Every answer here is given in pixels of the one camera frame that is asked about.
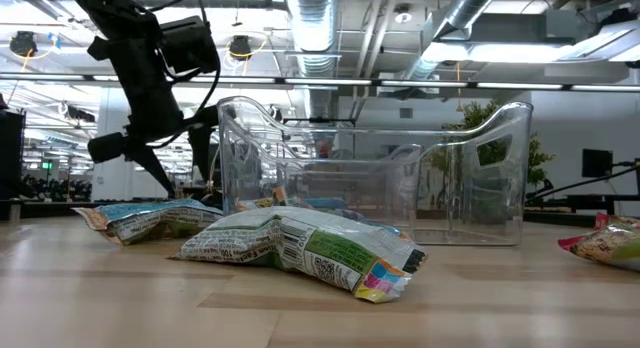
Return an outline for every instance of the black monitor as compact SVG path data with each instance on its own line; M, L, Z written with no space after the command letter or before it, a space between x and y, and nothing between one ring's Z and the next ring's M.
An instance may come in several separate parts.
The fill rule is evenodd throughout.
M599 178L611 174L613 152L597 149L582 150L582 177Z

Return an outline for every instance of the wooden table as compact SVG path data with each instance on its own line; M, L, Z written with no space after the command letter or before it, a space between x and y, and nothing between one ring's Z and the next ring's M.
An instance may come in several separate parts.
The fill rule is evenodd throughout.
M2 347L638 347L640 274L560 250L427 247L403 296L372 305L301 275L164 259L80 218L0 225Z

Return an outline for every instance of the clear plastic bin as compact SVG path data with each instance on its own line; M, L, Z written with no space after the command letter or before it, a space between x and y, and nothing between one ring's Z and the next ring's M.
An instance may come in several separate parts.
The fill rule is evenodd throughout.
M225 213L273 196L337 198L419 244L517 245L533 107L466 131L284 125L257 102L218 103Z

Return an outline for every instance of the ceiling duct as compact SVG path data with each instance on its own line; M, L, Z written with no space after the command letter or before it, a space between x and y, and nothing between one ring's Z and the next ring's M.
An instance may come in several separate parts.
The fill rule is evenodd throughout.
M297 50L319 53L332 50L336 43L338 0L286 0L291 12L291 34ZM332 78L336 58L322 55L298 56L298 69L305 78ZM307 117L338 117L338 91L333 88L306 89Z
M451 39L466 40L471 35L471 26L493 0L451 0L442 10L431 14L425 23L423 42L427 45L421 57L407 70L404 79L426 80L436 69L437 60L429 57L427 48L431 42L445 35Z

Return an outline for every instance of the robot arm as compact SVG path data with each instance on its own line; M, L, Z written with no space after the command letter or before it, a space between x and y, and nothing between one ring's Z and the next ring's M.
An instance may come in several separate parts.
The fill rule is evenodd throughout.
M106 37L96 37L88 53L98 61L111 61L131 107L127 135L113 133L95 138L89 142L89 154L96 163L124 154L173 196L173 188L147 143L169 136L177 138L189 130L194 160L201 171L208 172L208 165L201 164L208 160L203 155L208 157L208 139L211 127L217 125L217 115L202 109L207 98L196 116L184 119L171 92L173 84L213 71L216 80L207 97L217 85L220 59L206 16L205 21L194 16L160 25L153 11L166 6L147 9L134 0L75 1Z

